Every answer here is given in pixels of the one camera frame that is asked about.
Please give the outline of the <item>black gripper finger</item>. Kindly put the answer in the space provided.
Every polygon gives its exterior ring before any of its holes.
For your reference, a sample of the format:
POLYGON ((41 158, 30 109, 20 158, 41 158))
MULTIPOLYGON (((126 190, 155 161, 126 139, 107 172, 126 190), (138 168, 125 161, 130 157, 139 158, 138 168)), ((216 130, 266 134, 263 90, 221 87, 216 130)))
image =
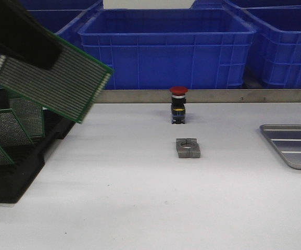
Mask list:
POLYGON ((19 1, 0 1, 0 54, 49 70, 62 48, 19 1))

